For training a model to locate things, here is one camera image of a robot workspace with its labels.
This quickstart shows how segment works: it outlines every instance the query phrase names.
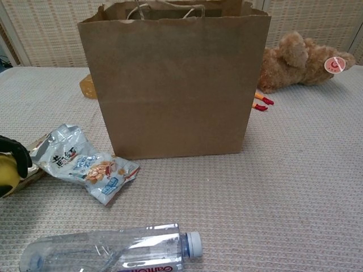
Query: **beige textured tablecloth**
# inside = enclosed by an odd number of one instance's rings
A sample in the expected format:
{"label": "beige textured tablecloth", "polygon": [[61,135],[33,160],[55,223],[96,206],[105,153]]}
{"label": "beige textured tablecloth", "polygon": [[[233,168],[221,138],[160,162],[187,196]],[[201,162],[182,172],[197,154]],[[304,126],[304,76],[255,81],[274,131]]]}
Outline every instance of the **beige textured tablecloth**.
{"label": "beige textured tablecloth", "polygon": [[[29,144],[67,122],[112,152],[83,68],[0,74],[0,134]],[[204,256],[187,271],[363,271],[363,67],[253,110],[236,155],[138,161],[110,207],[50,176],[0,199],[0,271],[40,236],[178,222]]]}

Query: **yellow object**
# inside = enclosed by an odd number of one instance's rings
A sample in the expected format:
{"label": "yellow object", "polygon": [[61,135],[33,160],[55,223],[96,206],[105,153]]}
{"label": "yellow object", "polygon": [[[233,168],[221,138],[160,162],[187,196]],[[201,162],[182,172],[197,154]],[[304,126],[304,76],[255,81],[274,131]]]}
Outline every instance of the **yellow object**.
{"label": "yellow object", "polygon": [[93,85],[93,80],[91,75],[86,76],[79,83],[83,95],[87,98],[97,99],[97,94],[95,86]]}
{"label": "yellow object", "polygon": [[0,190],[9,195],[19,184],[20,176],[16,161],[10,154],[0,154]]}

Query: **teddy bear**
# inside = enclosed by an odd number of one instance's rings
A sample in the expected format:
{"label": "teddy bear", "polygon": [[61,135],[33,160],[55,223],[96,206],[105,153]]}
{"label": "teddy bear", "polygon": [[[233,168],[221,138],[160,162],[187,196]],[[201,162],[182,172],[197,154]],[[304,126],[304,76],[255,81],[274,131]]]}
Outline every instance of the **teddy bear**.
{"label": "teddy bear", "polygon": [[[331,69],[326,62],[331,59]],[[333,47],[317,45],[298,32],[285,34],[278,47],[265,48],[257,87],[266,94],[291,84],[314,85],[331,79],[356,63],[353,55]]]}

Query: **plastic snack packet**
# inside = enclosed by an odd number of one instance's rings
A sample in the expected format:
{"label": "plastic snack packet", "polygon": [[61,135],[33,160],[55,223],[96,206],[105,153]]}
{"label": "plastic snack packet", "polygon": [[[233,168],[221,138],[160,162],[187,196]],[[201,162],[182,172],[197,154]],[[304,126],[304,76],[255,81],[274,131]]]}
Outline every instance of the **plastic snack packet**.
{"label": "plastic snack packet", "polygon": [[78,126],[66,124],[52,131],[30,156],[53,177],[85,186],[104,205],[139,170],[132,161],[97,152]]}

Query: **white bottle cap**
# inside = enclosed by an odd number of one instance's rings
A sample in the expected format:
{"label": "white bottle cap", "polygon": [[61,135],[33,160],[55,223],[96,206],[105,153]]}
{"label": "white bottle cap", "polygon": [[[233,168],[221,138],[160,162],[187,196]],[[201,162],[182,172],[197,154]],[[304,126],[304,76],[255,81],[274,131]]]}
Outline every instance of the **white bottle cap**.
{"label": "white bottle cap", "polygon": [[202,241],[198,232],[187,232],[190,258],[202,257]]}

